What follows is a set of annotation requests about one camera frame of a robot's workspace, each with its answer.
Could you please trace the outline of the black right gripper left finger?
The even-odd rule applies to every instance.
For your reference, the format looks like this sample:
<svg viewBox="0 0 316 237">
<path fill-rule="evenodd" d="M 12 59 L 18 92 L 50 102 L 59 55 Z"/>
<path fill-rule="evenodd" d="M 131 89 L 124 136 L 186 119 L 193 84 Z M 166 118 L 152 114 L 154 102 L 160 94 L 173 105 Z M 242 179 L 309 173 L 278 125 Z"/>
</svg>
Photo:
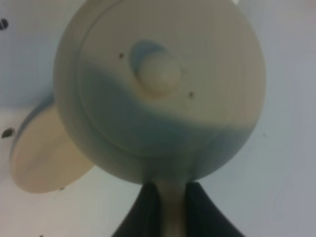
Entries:
<svg viewBox="0 0 316 237">
<path fill-rule="evenodd" d="M 162 237 L 165 217 L 165 203 L 157 185 L 146 183 L 113 236 Z"/>
</svg>

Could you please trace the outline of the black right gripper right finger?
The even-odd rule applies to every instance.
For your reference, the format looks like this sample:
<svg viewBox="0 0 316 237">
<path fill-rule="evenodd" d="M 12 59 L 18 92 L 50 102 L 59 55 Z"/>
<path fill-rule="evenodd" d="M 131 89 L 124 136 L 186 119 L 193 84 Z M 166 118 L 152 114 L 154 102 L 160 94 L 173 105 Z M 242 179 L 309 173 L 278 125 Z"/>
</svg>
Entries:
<svg viewBox="0 0 316 237">
<path fill-rule="evenodd" d="M 181 184 L 180 237 L 242 237 L 199 182 Z"/>
</svg>

